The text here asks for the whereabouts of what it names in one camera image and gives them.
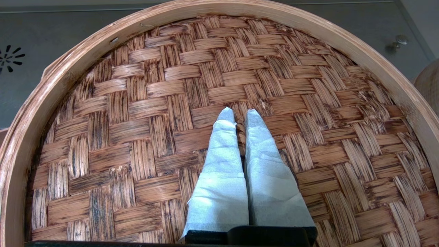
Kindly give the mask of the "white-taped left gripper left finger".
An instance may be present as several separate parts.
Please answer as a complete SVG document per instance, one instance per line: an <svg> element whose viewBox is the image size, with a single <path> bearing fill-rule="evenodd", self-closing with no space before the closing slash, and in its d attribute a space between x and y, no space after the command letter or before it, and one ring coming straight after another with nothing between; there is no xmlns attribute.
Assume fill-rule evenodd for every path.
<svg viewBox="0 0 439 247"><path fill-rule="evenodd" d="M248 193L235 116L226 107L213 125L204 166L188 200L180 242L222 242L223 234L248 225Z"/></svg>

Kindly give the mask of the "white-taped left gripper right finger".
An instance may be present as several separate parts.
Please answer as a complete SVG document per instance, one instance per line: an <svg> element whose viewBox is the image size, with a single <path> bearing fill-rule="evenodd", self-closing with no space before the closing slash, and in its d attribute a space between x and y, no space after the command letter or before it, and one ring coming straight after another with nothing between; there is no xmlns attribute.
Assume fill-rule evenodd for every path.
<svg viewBox="0 0 439 247"><path fill-rule="evenodd" d="M316 237L317 227L296 178L281 158L270 130L255 109L248 110L245 126L250 223L304 228L309 237Z"/></svg>

